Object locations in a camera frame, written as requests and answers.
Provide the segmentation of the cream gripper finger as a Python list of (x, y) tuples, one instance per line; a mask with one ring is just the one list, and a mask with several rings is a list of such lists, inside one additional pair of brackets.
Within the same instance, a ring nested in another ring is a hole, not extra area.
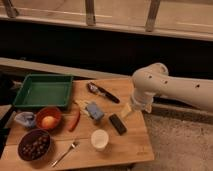
[(121, 111), (121, 117), (125, 118), (132, 112), (132, 108), (129, 103), (126, 103)]

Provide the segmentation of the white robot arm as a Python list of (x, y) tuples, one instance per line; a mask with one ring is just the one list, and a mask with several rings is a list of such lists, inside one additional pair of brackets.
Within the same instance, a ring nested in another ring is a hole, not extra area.
[(154, 63), (136, 70), (132, 83), (133, 92), (121, 110), (122, 118), (138, 110), (150, 113), (156, 94), (213, 113), (213, 80), (172, 77), (163, 63)]

